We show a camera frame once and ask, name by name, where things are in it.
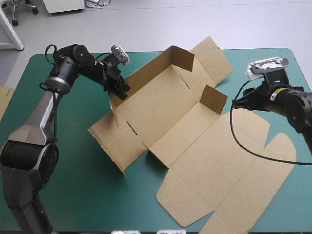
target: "flattened cardboard box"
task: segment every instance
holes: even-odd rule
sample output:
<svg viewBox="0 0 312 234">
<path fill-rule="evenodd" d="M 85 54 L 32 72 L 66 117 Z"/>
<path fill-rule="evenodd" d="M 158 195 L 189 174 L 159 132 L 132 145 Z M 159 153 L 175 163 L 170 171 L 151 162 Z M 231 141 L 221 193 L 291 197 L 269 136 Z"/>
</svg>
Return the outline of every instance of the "flattened cardboard box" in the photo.
<svg viewBox="0 0 312 234">
<path fill-rule="evenodd" d="M 157 200 L 183 227 L 214 211 L 201 233 L 247 233 L 293 165 L 256 158 L 241 149 L 233 139 L 229 113 L 208 127 L 196 124 L 205 130 L 170 167 Z M 285 134 L 278 134 L 264 147 L 269 123 L 253 112 L 234 110 L 234 129 L 251 151 L 296 161 L 295 147 Z"/>
<path fill-rule="evenodd" d="M 233 68 L 211 37 L 193 52 L 171 46 L 127 77 L 128 97 L 110 94 L 112 112 L 89 129 L 123 172 L 147 149 L 170 167 L 203 131 L 183 136 L 193 129 L 184 125 L 185 118 L 210 125 L 221 113 L 227 97 L 210 86 Z"/>
</svg>

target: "green table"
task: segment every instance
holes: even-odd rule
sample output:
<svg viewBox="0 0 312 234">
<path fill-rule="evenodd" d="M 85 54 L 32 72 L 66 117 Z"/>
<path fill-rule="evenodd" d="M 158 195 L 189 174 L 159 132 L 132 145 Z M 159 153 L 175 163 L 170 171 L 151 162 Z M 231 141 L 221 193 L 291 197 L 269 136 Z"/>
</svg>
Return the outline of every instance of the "green table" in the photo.
<svg viewBox="0 0 312 234">
<path fill-rule="evenodd" d="M 149 62 L 160 52 L 129 53 L 131 63 L 121 66 L 124 77 Z M 231 99 L 247 80 L 247 64 L 258 59 L 287 57 L 292 85 L 308 85 L 293 53 L 285 48 L 225 50 L 234 72 L 217 89 Z M 45 81 L 52 65 L 44 55 L 34 55 L 16 88 L 0 122 L 0 144 L 29 117 L 43 95 L 39 83 Z M 51 223 L 57 231 L 110 231 L 179 229 L 179 225 L 157 203 L 156 193 L 167 169 L 151 153 L 144 153 L 131 165 L 125 177 L 101 149 L 87 129 L 110 111 L 107 93 L 98 84 L 80 77 L 58 109 L 60 158 L 47 188 L 40 192 Z M 286 119 L 273 113 L 257 112 L 271 123 L 268 141 L 286 133 L 297 149 L 297 160 L 311 161 L 301 135 Z M 211 214 L 187 228 L 199 231 Z M 312 167 L 295 166 L 253 231 L 312 231 Z M 0 230 L 19 230 L 0 189 Z"/>
</svg>

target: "gray floor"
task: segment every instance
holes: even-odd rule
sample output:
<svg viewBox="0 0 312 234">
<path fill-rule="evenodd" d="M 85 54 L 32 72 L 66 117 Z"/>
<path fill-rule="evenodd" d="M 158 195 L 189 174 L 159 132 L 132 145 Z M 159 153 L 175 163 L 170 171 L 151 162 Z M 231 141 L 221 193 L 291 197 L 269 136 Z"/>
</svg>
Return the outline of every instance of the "gray floor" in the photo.
<svg viewBox="0 0 312 234">
<path fill-rule="evenodd" d="M 191 49 L 210 35 L 221 49 L 291 49 L 312 87 L 312 1 L 115 0 L 103 10 L 61 15 L 48 14 L 41 0 L 32 2 L 39 14 L 23 10 L 15 27 L 24 51 L 0 50 L 0 84 L 16 87 L 29 58 L 50 43 L 80 43 L 90 52 L 107 52 L 113 44 L 158 51 L 172 44 Z"/>
</svg>

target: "yellow label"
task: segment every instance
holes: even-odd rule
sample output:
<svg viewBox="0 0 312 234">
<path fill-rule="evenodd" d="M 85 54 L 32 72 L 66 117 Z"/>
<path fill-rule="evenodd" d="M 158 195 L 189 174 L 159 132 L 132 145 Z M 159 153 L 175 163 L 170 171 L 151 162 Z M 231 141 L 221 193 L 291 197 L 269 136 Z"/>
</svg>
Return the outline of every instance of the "yellow label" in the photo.
<svg viewBox="0 0 312 234">
<path fill-rule="evenodd" d="M 278 94 L 279 92 L 285 90 L 285 89 L 288 89 L 288 88 L 279 88 L 279 89 L 276 89 L 276 90 L 272 93 L 272 95 L 271 95 L 271 97 L 270 97 L 270 100 L 271 100 L 271 101 L 274 101 L 274 100 L 275 100 L 275 97 L 277 96 L 277 94 Z"/>
</svg>

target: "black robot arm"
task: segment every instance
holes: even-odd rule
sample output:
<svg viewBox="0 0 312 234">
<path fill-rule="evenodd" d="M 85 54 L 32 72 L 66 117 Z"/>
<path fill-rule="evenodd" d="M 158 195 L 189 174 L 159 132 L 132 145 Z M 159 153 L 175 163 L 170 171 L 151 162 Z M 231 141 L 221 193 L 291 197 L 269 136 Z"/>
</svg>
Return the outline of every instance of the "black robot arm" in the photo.
<svg viewBox="0 0 312 234">
<path fill-rule="evenodd" d="M 286 74 L 286 58 L 269 58 L 249 64 L 249 80 L 264 78 L 257 88 L 246 89 L 243 97 L 234 100 L 234 108 L 272 111 L 287 118 L 289 124 L 302 133 L 312 153 L 312 93 L 301 86 L 291 86 Z"/>
<path fill-rule="evenodd" d="M 62 96 L 69 93 L 79 75 L 95 81 L 120 99 L 127 97 L 126 84 L 118 65 L 129 62 L 120 46 L 102 61 L 94 58 L 83 45 L 71 45 L 57 50 L 54 46 L 54 66 L 45 81 L 48 87 L 27 122 L 8 137 L 0 151 L 3 193 L 23 234 L 55 233 L 39 197 L 57 164 L 59 150 L 51 130 Z"/>
</svg>

